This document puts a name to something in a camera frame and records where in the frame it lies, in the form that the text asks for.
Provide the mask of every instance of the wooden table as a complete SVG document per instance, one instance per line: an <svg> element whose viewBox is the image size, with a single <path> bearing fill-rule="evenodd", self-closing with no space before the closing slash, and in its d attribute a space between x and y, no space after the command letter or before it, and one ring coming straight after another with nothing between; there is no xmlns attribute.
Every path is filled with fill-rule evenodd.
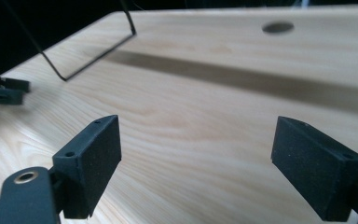
<svg viewBox="0 0 358 224"><path fill-rule="evenodd" d="M0 188L118 114L122 162L94 216L63 223L322 223L270 153L278 116L358 152L358 7L132 16L138 35L68 83L40 56L7 73L32 92L0 105ZM48 54L68 72L128 33L112 14Z"/></svg>

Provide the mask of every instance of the screw hole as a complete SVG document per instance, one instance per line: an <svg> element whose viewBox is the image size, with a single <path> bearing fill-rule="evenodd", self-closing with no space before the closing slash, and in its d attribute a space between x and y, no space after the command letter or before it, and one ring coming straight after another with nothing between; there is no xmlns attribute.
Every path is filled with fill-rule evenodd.
<svg viewBox="0 0 358 224"><path fill-rule="evenodd" d="M353 156L351 156L350 154L346 154L346 153L344 153L344 154L342 154L345 158L348 158L348 159L353 159Z"/></svg>
<svg viewBox="0 0 358 224"><path fill-rule="evenodd" d="M24 173L22 175L18 175L14 179L14 183L16 183L16 184L28 183L28 182L36 179L37 176L38 176L38 173L36 171L27 172L27 173Z"/></svg>
<svg viewBox="0 0 358 224"><path fill-rule="evenodd" d="M275 21L263 27L263 32L269 35L279 35L292 31L295 26L290 21Z"/></svg>
<svg viewBox="0 0 358 224"><path fill-rule="evenodd" d="M73 156L75 156L75 152L67 152L67 153L65 153L65 156L66 157L73 157Z"/></svg>

